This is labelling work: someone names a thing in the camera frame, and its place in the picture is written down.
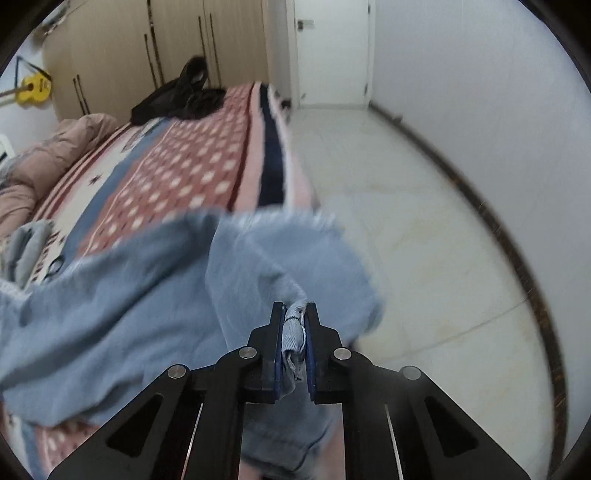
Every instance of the cabinet handle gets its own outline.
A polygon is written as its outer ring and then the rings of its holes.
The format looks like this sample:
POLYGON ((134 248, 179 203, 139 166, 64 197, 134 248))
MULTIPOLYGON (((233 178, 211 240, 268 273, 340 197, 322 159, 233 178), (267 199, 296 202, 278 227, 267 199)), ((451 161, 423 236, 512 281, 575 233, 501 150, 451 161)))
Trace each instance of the cabinet handle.
MULTIPOLYGON (((201 28, 201 15, 199 15, 199 36, 201 36, 201 48, 203 49, 203 58, 205 59, 205 63, 209 68, 209 61, 207 60, 207 53, 205 53, 205 41, 203 40, 203 29, 201 28)), ((209 75, 207 77, 207 84, 211 85, 212 81, 211 78, 209 78, 209 75)))
POLYGON ((213 32, 213 17, 211 14, 209 14, 209 24, 212 28, 213 54, 216 56, 217 79, 218 79, 220 87, 221 87, 222 86, 222 74, 220 73, 220 61, 217 58, 216 36, 215 36, 215 33, 213 32))
POLYGON ((154 64, 150 58, 150 49, 148 48, 148 34, 144 34, 144 43, 146 44, 146 55, 148 56, 148 63, 150 64, 150 73, 152 74, 152 81, 154 82, 154 90, 158 90, 158 83, 156 82, 156 74, 154 72, 154 64))
POLYGON ((154 30, 154 17, 152 16, 152 0, 146 0, 148 8, 148 20, 150 21, 150 35, 152 36, 152 45, 154 46, 154 56, 156 57, 156 66, 158 67, 158 75, 162 85, 165 84, 164 72, 162 70, 162 62, 160 62, 160 52, 158 51, 158 42, 156 42, 156 32, 154 30))
POLYGON ((82 98, 80 98, 80 93, 78 92, 78 84, 76 83, 76 78, 72 78, 72 83, 74 83, 74 90, 76 91, 76 97, 78 98, 78 103, 80 104, 80 110, 82 110, 82 115, 86 115, 86 110, 84 110, 84 104, 82 104, 82 98))
POLYGON ((87 115, 90 115, 90 108, 88 108, 88 102, 86 101, 86 97, 84 96, 84 90, 82 90, 82 82, 80 81, 80 75, 76 75, 78 79, 78 88, 80 89, 80 95, 82 95, 82 102, 84 102, 84 106, 86 107, 87 115))

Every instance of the guitar strap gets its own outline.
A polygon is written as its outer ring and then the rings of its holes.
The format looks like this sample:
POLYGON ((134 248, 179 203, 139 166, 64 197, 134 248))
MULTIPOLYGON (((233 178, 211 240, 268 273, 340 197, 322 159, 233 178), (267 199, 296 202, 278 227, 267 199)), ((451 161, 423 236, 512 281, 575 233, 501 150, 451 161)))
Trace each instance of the guitar strap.
POLYGON ((20 64, 21 61, 23 61, 24 63, 26 63, 33 70, 36 70, 39 73, 41 73, 41 75, 43 75, 47 80, 51 81, 51 75, 49 75, 45 70, 43 70, 41 67, 38 67, 35 64, 32 64, 30 61, 25 60, 20 55, 17 55, 17 65, 15 66, 15 69, 14 69, 14 88, 18 88, 19 87, 19 84, 18 84, 18 66, 19 66, 19 64, 20 64))

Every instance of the door handle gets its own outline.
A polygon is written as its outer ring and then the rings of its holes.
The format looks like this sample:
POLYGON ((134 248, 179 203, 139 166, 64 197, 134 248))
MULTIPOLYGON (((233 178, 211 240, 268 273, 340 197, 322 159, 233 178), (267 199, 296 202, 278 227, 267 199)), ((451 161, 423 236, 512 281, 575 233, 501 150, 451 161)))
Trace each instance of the door handle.
MULTIPOLYGON (((207 60, 207 53, 205 52, 205 41, 203 40, 203 29, 201 27, 201 15, 199 15, 199 36, 201 37, 201 48, 203 49, 203 58, 205 59, 205 63, 207 65, 207 68, 209 68, 209 61, 207 60)), ((212 84, 212 80, 211 78, 209 78, 209 75, 207 77, 207 85, 211 86, 212 84)))
POLYGON ((82 116, 84 116, 86 115, 86 110, 84 109, 84 103, 82 103, 82 97, 80 96, 80 92, 78 91, 76 77, 72 78, 72 82, 74 83, 74 90, 76 91, 76 97, 78 98, 78 103, 80 104, 80 110, 82 110, 82 116))
POLYGON ((314 20, 298 20, 297 21, 297 29, 299 32, 306 28, 313 28, 314 27, 314 20))
POLYGON ((88 108, 88 102, 86 101, 86 97, 84 96, 84 90, 82 90, 82 82, 80 81, 80 75, 76 75, 76 80, 78 80, 78 88, 80 89, 80 96, 82 97, 82 103, 86 107, 85 115, 90 115, 90 108, 88 108))
POLYGON ((154 64, 150 58, 150 49, 148 48, 148 34, 144 34, 144 43, 146 44, 146 55, 148 56, 148 63, 150 64, 150 73, 152 74, 152 81, 154 82, 154 90, 158 90, 158 83, 156 82, 156 74, 154 72, 154 64))
POLYGON ((150 22, 150 36, 152 37, 152 46, 154 47, 154 57, 156 58, 156 67, 158 68, 158 76, 160 83, 164 85, 164 70, 162 69, 162 62, 160 61, 160 52, 158 51, 158 42, 156 41, 156 30, 154 29, 154 17, 152 16, 152 0, 146 0, 146 7, 148 9, 148 20, 150 22))
POLYGON ((213 54, 216 56, 216 67, 217 67, 217 81, 219 86, 222 86, 222 74, 220 73, 220 61, 217 58, 217 47, 216 47, 216 36, 213 33, 213 17, 209 14, 209 26, 212 28, 212 41, 213 41, 213 54))

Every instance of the metal screw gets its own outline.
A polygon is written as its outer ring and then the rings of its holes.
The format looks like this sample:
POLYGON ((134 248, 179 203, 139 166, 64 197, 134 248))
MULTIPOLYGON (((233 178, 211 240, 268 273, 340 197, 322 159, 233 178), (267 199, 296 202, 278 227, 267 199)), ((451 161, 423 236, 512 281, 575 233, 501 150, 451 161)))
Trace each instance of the metal screw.
POLYGON ((173 365, 168 369, 168 376, 170 378, 183 378, 187 369, 182 365, 173 365))
POLYGON ((253 348, 251 346, 243 346, 238 351, 238 355, 240 355, 240 357, 243 358, 244 360, 248 360, 249 358, 255 358, 256 357, 256 348, 253 348))
POLYGON ((421 371, 417 367, 404 367, 402 374, 409 380, 418 380, 421 378, 421 371))
POLYGON ((348 360, 349 358, 351 358, 351 350, 349 350, 348 348, 337 348, 334 352, 333 355, 338 358, 339 360, 348 360))

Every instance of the white door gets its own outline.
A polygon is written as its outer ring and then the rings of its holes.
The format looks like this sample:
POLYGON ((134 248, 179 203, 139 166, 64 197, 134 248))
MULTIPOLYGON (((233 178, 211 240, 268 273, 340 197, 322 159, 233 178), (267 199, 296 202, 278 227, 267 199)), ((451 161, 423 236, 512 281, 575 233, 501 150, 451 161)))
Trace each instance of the white door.
POLYGON ((368 0, 295 0, 301 105, 364 105, 368 0))

